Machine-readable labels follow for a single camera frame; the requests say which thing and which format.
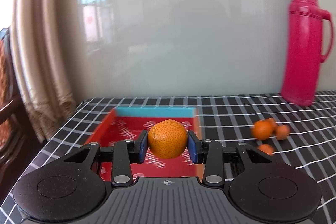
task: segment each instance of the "red box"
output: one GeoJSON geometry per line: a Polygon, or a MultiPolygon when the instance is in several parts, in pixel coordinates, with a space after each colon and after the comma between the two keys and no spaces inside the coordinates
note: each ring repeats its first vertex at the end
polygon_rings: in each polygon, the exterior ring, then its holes
{"type": "MultiPolygon", "coordinates": [[[[117,107],[106,115],[85,144],[99,142],[101,146],[111,146],[115,142],[136,140],[142,130],[149,130],[153,125],[167,119],[180,122],[186,130],[193,130],[200,137],[196,108],[183,107],[117,107]]],[[[100,176],[103,180],[111,179],[112,164],[102,164],[100,176]]],[[[133,179],[137,177],[195,177],[203,176],[204,165],[194,165],[188,150],[174,159],[163,160],[155,157],[150,150],[143,164],[131,164],[133,179]]]]}

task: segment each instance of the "small orange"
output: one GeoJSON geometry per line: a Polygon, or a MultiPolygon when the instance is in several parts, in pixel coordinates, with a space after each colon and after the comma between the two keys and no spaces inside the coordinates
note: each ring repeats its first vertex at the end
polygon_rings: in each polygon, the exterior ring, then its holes
{"type": "Polygon", "coordinates": [[[287,125],[282,125],[282,126],[278,126],[275,129],[275,135],[277,136],[277,140],[281,141],[281,140],[285,140],[288,136],[290,132],[289,126],[287,125]]]}
{"type": "Polygon", "coordinates": [[[185,151],[188,134],[179,122],[165,120],[149,130],[147,143],[155,156],[161,159],[173,159],[185,151]]]}
{"type": "Polygon", "coordinates": [[[277,128],[278,124],[276,123],[276,121],[273,118],[266,119],[266,121],[271,123],[271,125],[273,126],[273,130],[275,130],[277,128]]]}
{"type": "Polygon", "coordinates": [[[273,156],[274,149],[269,144],[262,144],[258,146],[258,149],[263,151],[264,153],[273,156]]]}
{"type": "Polygon", "coordinates": [[[254,123],[251,132],[254,138],[263,141],[271,136],[273,125],[267,120],[260,120],[254,123]]]}

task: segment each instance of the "red thermos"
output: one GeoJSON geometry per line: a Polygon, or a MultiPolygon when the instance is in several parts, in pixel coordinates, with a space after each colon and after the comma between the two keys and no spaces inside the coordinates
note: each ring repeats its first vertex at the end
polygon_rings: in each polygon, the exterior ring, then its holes
{"type": "Polygon", "coordinates": [[[331,14],[317,0],[292,0],[289,5],[288,54],[281,95],[286,101],[309,106],[313,103],[320,63],[330,54],[334,27],[331,14]],[[331,40],[322,55],[322,19],[330,21],[331,40]]]}

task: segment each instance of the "black and white checkered tablecloth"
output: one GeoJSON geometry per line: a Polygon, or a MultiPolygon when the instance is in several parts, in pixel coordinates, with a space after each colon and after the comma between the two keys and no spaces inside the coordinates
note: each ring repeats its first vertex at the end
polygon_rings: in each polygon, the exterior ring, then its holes
{"type": "MultiPolygon", "coordinates": [[[[260,119],[273,117],[278,124],[289,125],[292,133],[287,140],[278,142],[272,137],[264,143],[276,148],[275,156],[319,183],[322,199],[314,222],[336,224],[336,91],[318,92],[310,107],[287,103],[278,94],[93,98],[77,108],[23,174],[83,145],[104,116],[119,105],[197,107],[203,138],[219,140],[224,146],[235,146],[238,141],[260,145],[262,142],[251,138],[250,133],[250,126],[260,119]]],[[[230,179],[231,171],[226,168],[226,180],[230,179]]],[[[0,224],[20,221],[21,215],[9,193],[0,207],[0,224]]]]}

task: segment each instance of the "wall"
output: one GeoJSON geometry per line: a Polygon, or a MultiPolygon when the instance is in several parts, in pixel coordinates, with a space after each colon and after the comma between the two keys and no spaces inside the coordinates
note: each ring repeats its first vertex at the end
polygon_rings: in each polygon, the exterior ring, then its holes
{"type": "MultiPolygon", "coordinates": [[[[289,2],[56,0],[75,97],[279,92],[289,2]]],[[[335,3],[319,0],[334,15],[335,3]]],[[[333,51],[320,90],[336,89],[335,65],[333,51]]]]}

